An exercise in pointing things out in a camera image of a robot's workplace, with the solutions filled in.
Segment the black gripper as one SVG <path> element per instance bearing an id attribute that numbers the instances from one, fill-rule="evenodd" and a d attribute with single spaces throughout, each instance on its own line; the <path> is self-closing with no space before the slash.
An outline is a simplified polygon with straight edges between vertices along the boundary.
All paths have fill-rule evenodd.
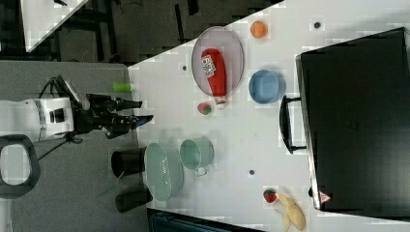
<path id="1" fill-rule="evenodd" d="M 128 101 L 111 98 L 107 95 L 87 94 L 90 103 L 88 110 L 77 108 L 74 111 L 74 132 L 84 134 L 93 130 L 102 130 L 108 139 L 112 139 L 135 130 L 153 120 L 153 115 L 121 116 L 119 111 L 140 108 L 141 101 Z"/>

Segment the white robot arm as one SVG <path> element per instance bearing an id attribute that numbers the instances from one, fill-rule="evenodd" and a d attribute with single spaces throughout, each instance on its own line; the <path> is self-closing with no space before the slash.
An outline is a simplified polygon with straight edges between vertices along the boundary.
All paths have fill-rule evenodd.
<path id="1" fill-rule="evenodd" d="M 69 98 L 1 101 L 1 135 L 24 134 L 33 143 L 100 130 L 113 139 L 135 130 L 153 115 L 119 115 L 125 109 L 140 108 L 141 101 L 87 94 L 89 108 Z"/>

